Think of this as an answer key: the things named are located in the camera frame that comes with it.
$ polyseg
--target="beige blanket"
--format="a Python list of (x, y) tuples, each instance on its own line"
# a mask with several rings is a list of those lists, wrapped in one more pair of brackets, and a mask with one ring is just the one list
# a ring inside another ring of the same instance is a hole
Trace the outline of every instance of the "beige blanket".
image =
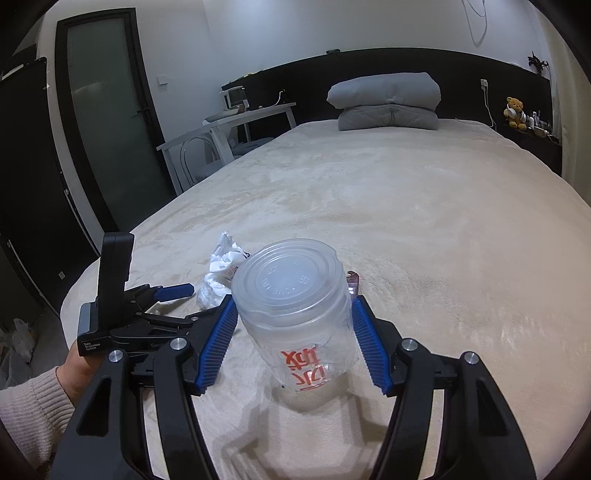
[[(224, 167), (134, 231), (128, 287), (199, 285), (220, 233), (247, 251), (293, 237), (335, 248), (375, 314), (432, 352), (476, 351), (542, 478), (591, 408), (591, 209), (540, 160), (484, 125), (337, 131), (300, 125)], [(68, 342), (98, 264), (61, 310)], [(184, 316), (194, 299), (161, 306)], [(441, 395), (423, 475), (434, 467)], [(282, 390), (239, 324), (218, 382), (194, 399), (223, 479), (366, 478), (393, 399), (363, 360), (306, 393)], [(148, 438), (165, 475), (153, 397)]]

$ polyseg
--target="black headboard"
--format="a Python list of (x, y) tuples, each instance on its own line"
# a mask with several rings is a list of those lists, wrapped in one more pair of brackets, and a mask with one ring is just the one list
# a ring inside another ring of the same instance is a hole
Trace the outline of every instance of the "black headboard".
[[(499, 60), (469, 53), (432, 48), (369, 48), (330, 53), (279, 65), (224, 85), (222, 89), (244, 85), (251, 109), (269, 106), (285, 90), (286, 101), (297, 102), (293, 109), (298, 124), (337, 118), (340, 110), (326, 101), (331, 86), (351, 78), (396, 72), (427, 72), (439, 84), (440, 118), (463, 118), (490, 123), (484, 105), (480, 79), (488, 80), (489, 106), (497, 123), (505, 122), (503, 110), (508, 96), (524, 103), (525, 111), (541, 111), (542, 119), (552, 120), (550, 82), (542, 76)], [(251, 124), (253, 138), (276, 136), (289, 126), (284, 115)]]

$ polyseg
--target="white tissue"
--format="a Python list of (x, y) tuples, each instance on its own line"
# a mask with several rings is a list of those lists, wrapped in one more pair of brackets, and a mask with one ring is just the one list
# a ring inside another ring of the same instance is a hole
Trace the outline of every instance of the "white tissue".
[(197, 304), (204, 310), (218, 307), (223, 298), (231, 293), (230, 286), (234, 273), (248, 258), (228, 232), (218, 240), (209, 261), (209, 273), (203, 277), (203, 283), (197, 291)]

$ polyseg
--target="pink knit sleeve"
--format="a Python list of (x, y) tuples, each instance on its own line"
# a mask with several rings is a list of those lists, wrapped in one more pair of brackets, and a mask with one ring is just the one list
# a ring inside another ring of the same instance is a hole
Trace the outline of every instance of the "pink knit sleeve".
[(35, 468), (49, 460), (73, 412), (55, 368), (23, 385), (0, 391), (0, 419)]

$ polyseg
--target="metal screw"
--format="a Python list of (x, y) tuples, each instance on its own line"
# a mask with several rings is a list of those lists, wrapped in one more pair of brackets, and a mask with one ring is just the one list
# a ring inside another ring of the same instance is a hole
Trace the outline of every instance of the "metal screw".
[(474, 352), (466, 352), (464, 353), (464, 360), (470, 365), (476, 365), (480, 359)]
[(405, 338), (402, 341), (402, 348), (404, 348), (407, 352), (414, 352), (418, 348), (418, 343), (415, 339)]
[(187, 341), (184, 338), (177, 337), (170, 340), (170, 348), (173, 350), (182, 350), (187, 346)]
[(117, 363), (122, 358), (123, 358), (123, 352), (121, 350), (113, 350), (109, 354), (109, 362), (113, 362), (114, 364)]

